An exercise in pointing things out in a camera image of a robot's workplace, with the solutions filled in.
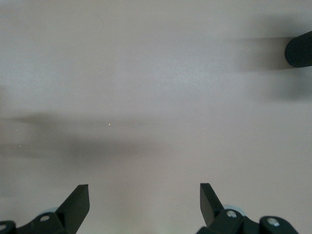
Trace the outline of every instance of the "black bracket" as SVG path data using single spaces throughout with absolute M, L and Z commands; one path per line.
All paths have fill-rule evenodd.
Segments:
M 265 216 L 256 223 L 238 211 L 225 210 L 210 184 L 200 184 L 200 209 L 207 227 L 197 234 L 298 234 L 279 217 Z
M 78 185 L 55 212 L 41 214 L 19 228 L 13 221 L 0 221 L 0 234 L 75 234 L 89 209 L 88 185 Z

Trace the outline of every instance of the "silver screw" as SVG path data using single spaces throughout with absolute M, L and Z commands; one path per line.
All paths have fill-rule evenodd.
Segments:
M 237 217 L 237 214 L 234 211 L 227 211 L 226 214 L 230 218 L 236 218 Z
M 270 223 L 272 226 L 278 227 L 280 224 L 275 218 L 268 218 L 268 223 Z
M 1 225 L 0 225 L 0 231 L 2 231 L 2 230 L 4 230 L 4 229 L 6 229 L 6 225 L 5 225 L 5 224 L 1 224 Z
M 47 221 L 50 217 L 48 215 L 45 215 L 45 216 L 42 216 L 40 218 L 40 222 L 44 222 L 44 221 Z

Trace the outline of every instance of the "black cylinder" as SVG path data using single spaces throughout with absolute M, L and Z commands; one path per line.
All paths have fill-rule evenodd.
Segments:
M 293 67 L 312 66 L 312 31 L 292 39 L 286 46 L 285 58 Z

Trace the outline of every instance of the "black cylindrical object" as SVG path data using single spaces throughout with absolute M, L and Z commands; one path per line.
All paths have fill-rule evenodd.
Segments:
M 312 66 L 312 31 L 292 39 L 286 46 L 285 58 L 293 67 Z

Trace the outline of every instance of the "gray surface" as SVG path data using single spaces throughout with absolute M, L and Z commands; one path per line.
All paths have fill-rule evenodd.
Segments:
M 199 184 L 311 233 L 309 0 L 0 1 L 0 220 L 89 183 L 82 233 L 193 234 Z

